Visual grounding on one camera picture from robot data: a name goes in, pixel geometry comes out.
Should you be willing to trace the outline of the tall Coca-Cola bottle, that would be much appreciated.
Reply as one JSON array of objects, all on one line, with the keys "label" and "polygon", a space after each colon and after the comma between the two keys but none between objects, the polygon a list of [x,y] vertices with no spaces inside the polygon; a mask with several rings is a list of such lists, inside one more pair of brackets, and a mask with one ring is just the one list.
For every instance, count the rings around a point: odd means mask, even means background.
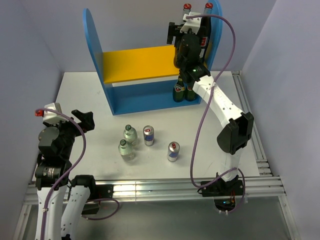
[{"label": "tall Coca-Cola bottle", "polygon": [[[204,7],[204,11],[203,14],[204,15],[210,15],[212,13],[214,5],[211,2],[207,2],[205,4]],[[201,52],[200,52],[200,59],[201,62],[203,63],[205,61],[205,55],[206,55],[206,51],[208,49],[208,45],[209,45],[209,40],[210,40],[210,36],[211,36],[211,30],[212,30],[212,26],[211,26],[211,18],[209,16],[204,16],[201,18],[201,26],[204,27],[203,31],[201,33]]]}]

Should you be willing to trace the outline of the clear water bottle front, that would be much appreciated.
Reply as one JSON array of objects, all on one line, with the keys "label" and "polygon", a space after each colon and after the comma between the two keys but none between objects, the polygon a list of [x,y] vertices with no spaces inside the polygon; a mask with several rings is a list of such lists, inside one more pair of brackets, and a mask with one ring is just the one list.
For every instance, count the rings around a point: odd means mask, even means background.
[{"label": "clear water bottle front", "polygon": [[125,161],[131,161],[135,157],[132,145],[125,139],[120,140],[118,145],[118,151],[122,159]]}]

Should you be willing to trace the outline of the Red Bull can right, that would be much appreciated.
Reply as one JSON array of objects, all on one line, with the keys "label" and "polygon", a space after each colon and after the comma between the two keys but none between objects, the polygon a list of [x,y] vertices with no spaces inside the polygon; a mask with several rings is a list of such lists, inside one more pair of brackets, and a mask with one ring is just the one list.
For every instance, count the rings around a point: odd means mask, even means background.
[{"label": "Red Bull can right", "polygon": [[168,145],[167,159],[170,162],[175,162],[179,156],[180,145],[176,141],[172,141]]}]

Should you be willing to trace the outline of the green Perrier bottle left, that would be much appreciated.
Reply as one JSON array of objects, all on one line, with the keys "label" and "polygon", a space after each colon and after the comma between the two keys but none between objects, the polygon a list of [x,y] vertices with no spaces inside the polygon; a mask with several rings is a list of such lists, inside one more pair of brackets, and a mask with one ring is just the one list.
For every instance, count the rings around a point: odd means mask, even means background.
[{"label": "green Perrier bottle left", "polygon": [[173,87],[172,98],[176,103],[182,102],[185,97],[185,84],[179,76],[176,84]]}]

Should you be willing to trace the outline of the green perrier bottle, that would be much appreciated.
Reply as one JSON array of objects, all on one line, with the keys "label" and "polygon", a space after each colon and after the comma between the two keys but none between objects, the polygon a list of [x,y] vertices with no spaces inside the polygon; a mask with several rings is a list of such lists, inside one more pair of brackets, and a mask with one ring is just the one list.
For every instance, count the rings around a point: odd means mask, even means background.
[{"label": "green perrier bottle", "polygon": [[187,86],[185,90],[185,99],[192,102],[197,98],[197,94],[193,91],[192,87]]},{"label": "green perrier bottle", "polygon": [[185,97],[185,84],[179,76],[176,84],[173,87],[172,98],[176,103],[182,102]]}]

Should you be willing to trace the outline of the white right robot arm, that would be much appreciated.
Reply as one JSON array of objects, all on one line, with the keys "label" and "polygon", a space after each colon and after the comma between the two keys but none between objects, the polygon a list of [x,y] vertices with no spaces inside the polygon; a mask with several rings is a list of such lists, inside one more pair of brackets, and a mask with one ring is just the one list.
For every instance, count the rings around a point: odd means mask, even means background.
[{"label": "white right robot arm", "polygon": [[239,177],[242,174],[239,163],[252,136],[254,116],[243,112],[227,97],[217,84],[218,78],[213,77],[200,60],[201,37],[205,30],[201,20],[205,17],[214,17],[230,25],[222,16],[191,12],[183,16],[183,24],[169,23],[167,43],[178,38],[174,45],[174,66],[179,70],[179,78],[206,102],[204,111],[212,110],[222,127],[216,140],[225,156],[220,161],[216,178],[197,188],[214,188],[218,194],[227,195],[234,193],[236,188],[245,189],[245,180]]}]

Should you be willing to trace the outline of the Red Bull can behind cola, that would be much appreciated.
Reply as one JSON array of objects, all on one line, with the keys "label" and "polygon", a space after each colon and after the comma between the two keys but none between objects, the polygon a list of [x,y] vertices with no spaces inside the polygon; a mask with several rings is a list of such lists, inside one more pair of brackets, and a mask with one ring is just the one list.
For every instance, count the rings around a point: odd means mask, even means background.
[{"label": "Red Bull can behind cola", "polygon": [[146,146],[152,146],[155,141],[154,128],[150,125],[146,125],[143,128],[143,140]]}]

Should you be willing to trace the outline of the blue and yellow shelf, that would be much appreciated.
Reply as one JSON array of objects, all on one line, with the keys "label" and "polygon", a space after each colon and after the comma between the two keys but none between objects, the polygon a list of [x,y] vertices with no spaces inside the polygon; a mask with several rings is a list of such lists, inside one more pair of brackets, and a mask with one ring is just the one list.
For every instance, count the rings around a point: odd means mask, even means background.
[{"label": "blue and yellow shelf", "polygon": [[197,105],[193,101],[173,100],[179,70],[174,67],[173,45],[102,50],[89,9],[82,12],[84,34],[93,64],[113,115]]}]

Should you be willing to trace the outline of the green Perrier bottle right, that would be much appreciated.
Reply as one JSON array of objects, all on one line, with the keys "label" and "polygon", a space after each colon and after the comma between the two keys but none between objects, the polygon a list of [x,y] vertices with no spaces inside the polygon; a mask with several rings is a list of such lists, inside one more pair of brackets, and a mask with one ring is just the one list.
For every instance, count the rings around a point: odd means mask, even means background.
[{"label": "green Perrier bottle right", "polygon": [[193,91],[192,87],[187,86],[185,90],[185,99],[192,102],[197,98],[197,94]]}]

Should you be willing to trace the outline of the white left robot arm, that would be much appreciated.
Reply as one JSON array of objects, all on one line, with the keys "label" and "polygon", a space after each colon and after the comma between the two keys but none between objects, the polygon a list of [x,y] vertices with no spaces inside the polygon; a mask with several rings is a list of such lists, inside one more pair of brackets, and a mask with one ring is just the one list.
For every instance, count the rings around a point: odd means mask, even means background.
[{"label": "white left robot arm", "polygon": [[[75,167],[70,156],[78,136],[95,128],[94,114],[77,109],[71,113],[79,119],[76,123],[58,110],[42,108],[36,116],[45,117],[43,129],[38,135],[39,155],[35,170],[35,186],[38,197],[37,240],[74,240],[76,228],[87,200],[96,197],[98,188],[93,175],[76,175],[69,182],[69,174]],[[71,184],[69,199],[63,206],[68,184]]]}]

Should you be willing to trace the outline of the clear water bottle rear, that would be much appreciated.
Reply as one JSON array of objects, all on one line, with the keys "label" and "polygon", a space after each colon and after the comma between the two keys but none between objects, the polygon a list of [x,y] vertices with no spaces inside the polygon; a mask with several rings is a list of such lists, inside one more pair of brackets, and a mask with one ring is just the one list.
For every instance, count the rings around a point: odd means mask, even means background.
[{"label": "clear water bottle rear", "polygon": [[127,124],[125,126],[125,129],[123,131],[123,137],[124,139],[130,143],[132,146],[136,146],[138,143],[138,134],[134,127],[132,127],[130,124]]}]

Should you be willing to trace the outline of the aluminium frame rail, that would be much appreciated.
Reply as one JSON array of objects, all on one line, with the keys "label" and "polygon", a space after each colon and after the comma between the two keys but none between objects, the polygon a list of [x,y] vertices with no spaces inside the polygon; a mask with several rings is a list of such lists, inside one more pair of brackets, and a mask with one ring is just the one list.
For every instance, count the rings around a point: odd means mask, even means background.
[{"label": "aluminium frame rail", "polygon": [[[221,125],[213,112],[205,112],[204,102],[113,115],[95,72],[65,73],[56,100],[64,113],[73,109],[93,112],[95,122],[86,141],[77,140],[73,146],[72,162],[81,151],[85,154],[70,176],[89,174],[100,187],[113,185],[113,196],[120,202],[196,200],[200,195],[190,175],[196,181],[209,181],[219,170],[224,153],[216,138]],[[154,145],[140,141],[131,162],[118,152],[126,124],[138,133],[146,125],[155,129]],[[171,142],[180,145],[176,161],[167,159]]]}]

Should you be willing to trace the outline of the clear water bottle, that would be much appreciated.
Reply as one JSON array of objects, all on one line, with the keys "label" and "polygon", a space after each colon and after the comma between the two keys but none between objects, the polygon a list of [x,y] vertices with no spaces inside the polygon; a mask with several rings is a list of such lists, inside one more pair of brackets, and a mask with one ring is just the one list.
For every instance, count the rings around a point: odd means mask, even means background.
[{"label": "clear water bottle", "polygon": [[118,151],[122,159],[125,161],[131,161],[135,157],[132,145],[125,139],[120,140],[118,145]]},{"label": "clear water bottle", "polygon": [[136,146],[138,143],[138,134],[134,127],[132,127],[130,124],[127,124],[125,126],[125,129],[123,131],[123,137],[124,139],[130,143],[132,146]]}]

